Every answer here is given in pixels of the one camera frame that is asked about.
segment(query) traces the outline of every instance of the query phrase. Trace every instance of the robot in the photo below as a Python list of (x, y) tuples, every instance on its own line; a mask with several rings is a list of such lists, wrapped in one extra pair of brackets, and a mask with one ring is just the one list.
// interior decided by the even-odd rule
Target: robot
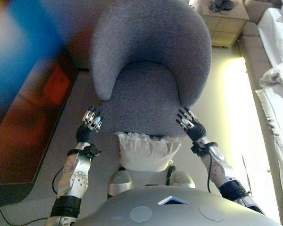
[[(83, 117), (76, 139), (77, 146), (68, 152), (63, 177), (58, 184), (55, 204), (46, 226), (72, 226), (77, 222), (81, 198), (88, 187), (91, 161), (100, 151), (88, 143), (98, 132), (102, 118), (91, 107)], [(134, 188), (124, 168), (115, 173), (108, 186), (108, 197), (99, 209), (77, 222), (81, 226), (118, 225), (265, 225), (279, 224), (267, 218), (234, 175), (217, 143), (206, 137), (204, 126), (188, 109), (179, 110), (176, 121), (193, 141), (197, 154), (208, 171), (209, 179), (221, 196), (195, 189), (192, 179), (170, 167), (167, 186)]]

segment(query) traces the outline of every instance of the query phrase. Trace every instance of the chair seat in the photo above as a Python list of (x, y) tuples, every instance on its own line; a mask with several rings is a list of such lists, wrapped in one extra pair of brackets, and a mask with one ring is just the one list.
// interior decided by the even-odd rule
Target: chair seat
[(105, 132), (136, 132), (149, 135), (182, 136), (175, 121), (180, 103), (177, 84), (162, 64), (140, 61), (119, 74), (112, 97), (102, 103)]

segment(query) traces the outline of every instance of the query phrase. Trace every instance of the beige cabinet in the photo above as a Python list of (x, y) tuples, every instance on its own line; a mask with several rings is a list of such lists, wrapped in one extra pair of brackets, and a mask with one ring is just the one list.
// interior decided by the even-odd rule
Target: beige cabinet
[(234, 1), (234, 5), (230, 11), (213, 13), (208, 9), (209, 1), (202, 1), (199, 13), (208, 27), (213, 46), (232, 46), (249, 20), (243, 3)]

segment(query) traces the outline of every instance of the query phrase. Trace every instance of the wire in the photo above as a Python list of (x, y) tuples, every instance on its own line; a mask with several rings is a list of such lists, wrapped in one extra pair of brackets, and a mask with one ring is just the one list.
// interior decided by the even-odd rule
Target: wire
[(57, 175), (61, 172), (62, 169), (63, 169), (63, 166), (62, 166), (62, 168), (60, 168), (60, 170), (56, 173), (56, 175), (55, 175), (54, 178), (52, 179), (51, 188), (52, 188), (52, 190), (53, 190), (53, 192), (54, 192), (55, 194), (58, 194), (58, 193), (57, 193), (57, 191), (55, 190), (55, 187), (54, 187), (53, 184), (55, 183), (55, 179), (56, 179)]
[[(53, 180), (52, 180), (52, 183), (51, 183), (52, 190), (53, 190), (53, 192), (54, 192), (55, 194), (57, 194), (57, 192), (56, 192), (56, 190), (55, 190), (53, 184), (54, 184), (54, 182), (55, 182), (55, 179), (56, 179), (57, 175), (61, 172), (62, 169), (63, 169), (63, 167), (60, 168), (60, 170), (56, 173), (56, 175), (54, 176), (54, 178), (53, 178)], [(13, 224), (9, 223), (8, 220), (6, 220), (6, 218), (5, 218), (5, 216), (3, 215), (1, 209), (0, 209), (0, 213), (1, 213), (2, 217), (3, 217), (3, 219), (6, 221), (6, 223), (8, 223), (10, 226), (25, 226), (25, 225), (29, 225), (29, 224), (31, 224), (31, 223), (33, 223), (33, 222), (36, 222), (36, 221), (39, 221), (39, 220), (46, 220), (46, 219), (47, 219), (47, 218), (39, 218), (39, 219), (36, 219), (36, 220), (32, 220), (32, 221), (30, 221), (30, 222), (28, 222), (28, 223), (26, 223), (26, 224), (23, 224), (23, 225), (13, 225)]]
[(244, 157), (243, 157), (243, 155), (241, 155), (241, 156), (242, 156), (242, 161), (243, 161), (243, 164), (244, 164), (244, 167), (245, 167), (245, 171), (246, 171), (247, 183), (249, 184), (249, 188), (250, 188), (250, 195), (253, 197), (253, 192), (251, 191), (251, 187), (250, 187), (249, 174), (247, 173), (246, 165), (245, 165), (245, 162), (244, 162)]
[(6, 218), (3, 215), (1, 209), (0, 209), (0, 213), (1, 213), (2, 217), (3, 217), (3, 219), (6, 221), (6, 223), (8, 223), (10, 226), (25, 226), (25, 225), (29, 225), (29, 224), (31, 224), (33, 222), (36, 222), (36, 221), (39, 221), (39, 220), (47, 220), (47, 218), (40, 218), (40, 219), (32, 220), (32, 221), (30, 221), (30, 222), (28, 222), (26, 224), (23, 224), (23, 225), (13, 225), (13, 224), (9, 223), (8, 220), (6, 220)]
[(208, 192), (211, 193), (211, 190), (210, 190), (210, 188), (209, 188), (209, 178), (210, 178), (210, 176), (211, 176), (211, 171), (212, 171), (212, 155), (211, 155), (210, 152), (209, 152), (208, 154), (209, 154), (209, 156), (210, 156), (210, 162), (209, 162), (208, 183), (207, 183), (207, 186), (208, 186)]

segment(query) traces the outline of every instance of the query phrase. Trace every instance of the white bedding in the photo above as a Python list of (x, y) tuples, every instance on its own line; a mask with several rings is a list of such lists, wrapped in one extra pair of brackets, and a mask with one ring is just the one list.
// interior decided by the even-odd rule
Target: white bedding
[(258, 29), (272, 67), (283, 62), (283, 18), (278, 8), (268, 8)]
[(283, 190), (283, 63), (267, 71), (260, 86), (256, 92), (274, 134)]

